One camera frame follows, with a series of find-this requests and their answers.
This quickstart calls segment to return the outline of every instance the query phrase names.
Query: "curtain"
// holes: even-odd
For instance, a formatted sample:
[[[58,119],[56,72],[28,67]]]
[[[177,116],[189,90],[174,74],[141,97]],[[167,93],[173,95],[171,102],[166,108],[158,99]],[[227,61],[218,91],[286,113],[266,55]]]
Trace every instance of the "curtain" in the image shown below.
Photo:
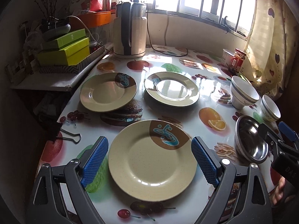
[[[298,23],[284,0],[255,0],[241,73],[257,92],[278,99],[286,88],[298,46]]]

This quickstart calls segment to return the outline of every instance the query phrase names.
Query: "windowsill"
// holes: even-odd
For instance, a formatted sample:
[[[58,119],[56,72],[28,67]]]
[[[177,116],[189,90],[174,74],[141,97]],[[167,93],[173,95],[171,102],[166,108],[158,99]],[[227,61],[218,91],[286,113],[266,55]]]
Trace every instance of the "windowsill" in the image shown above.
[[[200,18],[200,17],[197,17],[197,16],[185,14],[185,13],[170,12],[170,11],[159,10],[159,9],[149,9],[149,13],[168,14],[168,15],[178,16],[178,17],[182,17],[182,18],[189,18],[189,19],[197,20],[199,22],[203,22],[205,24],[212,25],[214,27],[217,27],[217,28],[220,28],[220,29],[223,29],[224,31],[226,31],[226,27],[223,26],[223,25],[217,24],[215,22],[212,22],[212,21],[204,19],[204,18]],[[241,38],[241,39],[243,39],[243,40],[245,40],[245,41],[247,41],[246,37],[240,35],[239,33],[235,32],[231,29],[228,32],[235,35],[235,36],[237,36],[237,37],[239,37],[239,38]]]

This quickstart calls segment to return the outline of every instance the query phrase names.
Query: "power cord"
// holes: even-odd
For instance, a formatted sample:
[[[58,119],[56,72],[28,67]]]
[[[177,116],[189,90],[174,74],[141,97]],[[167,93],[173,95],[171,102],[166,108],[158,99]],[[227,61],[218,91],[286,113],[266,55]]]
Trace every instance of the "power cord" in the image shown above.
[[[167,10],[166,10],[166,15],[167,15],[167,23],[166,23],[165,33],[164,33],[164,44],[165,44],[165,46],[167,46],[167,44],[166,44],[166,33],[167,33],[168,25],[169,25],[169,15],[168,15]]]
[[[97,42],[97,44],[99,45],[99,46],[104,46],[104,49],[105,50],[107,50],[107,52],[109,53],[110,52],[110,50],[108,50],[108,49],[106,49],[105,48],[105,45],[102,45],[101,43],[99,43],[97,40],[95,40],[95,38],[92,36],[92,33],[90,32],[90,30],[87,28],[87,26],[82,22],[82,20],[81,19],[79,19],[78,17],[76,17],[76,16],[67,16],[67,18],[76,18],[83,26],[84,26],[84,28],[88,31],[88,33],[90,34],[90,37],[92,37],[92,39],[94,40],[94,41],[96,41]]]
[[[147,4],[147,34],[149,35],[149,43],[150,43],[150,46],[152,47],[152,49],[153,49],[154,51],[157,51],[157,52],[161,53],[161,54],[168,55],[168,56],[172,56],[172,57],[183,57],[183,56],[188,55],[188,49],[186,49],[186,50],[187,50],[187,53],[184,54],[184,55],[169,55],[169,54],[167,54],[167,53],[164,53],[164,52],[161,52],[161,51],[155,49],[155,48],[153,47],[152,42],[151,42],[151,39],[150,39],[149,23],[148,23],[148,21],[149,21],[149,19],[148,19],[148,15],[149,15],[149,7],[148,7],[148,4]]]

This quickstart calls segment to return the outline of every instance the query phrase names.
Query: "stainless steel bowl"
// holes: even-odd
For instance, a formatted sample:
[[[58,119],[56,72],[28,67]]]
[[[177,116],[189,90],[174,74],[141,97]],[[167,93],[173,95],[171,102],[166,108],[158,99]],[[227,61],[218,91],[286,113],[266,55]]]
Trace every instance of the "stainless steel bowl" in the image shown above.
[[[258,135],[259,123],[252,117],[243,115],[236,123],[236,150],[249,162],[260,164],[268,157],[269,147]]]

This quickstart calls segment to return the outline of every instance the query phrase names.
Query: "fruit print tablecloth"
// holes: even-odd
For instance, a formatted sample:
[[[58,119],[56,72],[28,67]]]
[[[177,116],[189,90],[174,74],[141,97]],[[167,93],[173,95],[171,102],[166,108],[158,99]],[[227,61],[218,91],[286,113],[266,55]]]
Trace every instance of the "fruit print tablecloth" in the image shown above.
[[[207,146],[215,149],[220,156],[227,156],[236,164],[242,163],[234,148],[236,120],[244,114],[263,122],[260,117],[261,100],[253,106],[244,107],[242,111],[236,110],[230,104],[231,74],[219,58],[191,50],[187,56],[174,57],[174,55],[184,55],[186,50],[167,46],[155,46],[155,48],[168,53],[169,56],[147,48],[145,56],[141,58],[118,59],[111,52],[98,63],[86,80],[94,75],[113,71],[126,73],[137,83],[135,98],[130,104],[117,111],[106,114],[94,113],[81,105],[80,86],[61,116],[67,117],[68,113],[76,110],[83,112],[84,119],[68,120],[69,122],[65,121],[62,126],[69,132],[81,133],[81,142],[74,144],[71,141],[56,140],[54,144],[47,143],[39,167],[45,162],[58,166],[67,164],[75,157],[79,158],[84,150],[92,147],[99,136],[107,137],[111,145],[113,139],[126,125],[146,119],[170,122],[184,130],[191,138],[200,136]],[[200,90],[199,100],[187,108],[171,108],[156,102],[146,93],[144,81],[149,75],[160,71],[180,73],[193,80]],[[269,126],[274,131],[278,131],[275,123]],[[272,159],[273,156],[269,154],[268,159],[260,165],[268,191],[272,191],[279,180],[279,175],[270,170]],[[238,185],[235,184],[223,216],[230,212],[237,189]],[[191,184],[177,197],[160,203],[141,202],[124,193],[113,181],[107,156],[95,180],[86,188],[106,224],[146,224],[153,223],[153,219],[155,223],[160,224],[192,224],[206,206],[213,190],[213,186],[207,183],[198,166]],[[76,213],[65,184],[62,184],[62,192],[68,210]]]

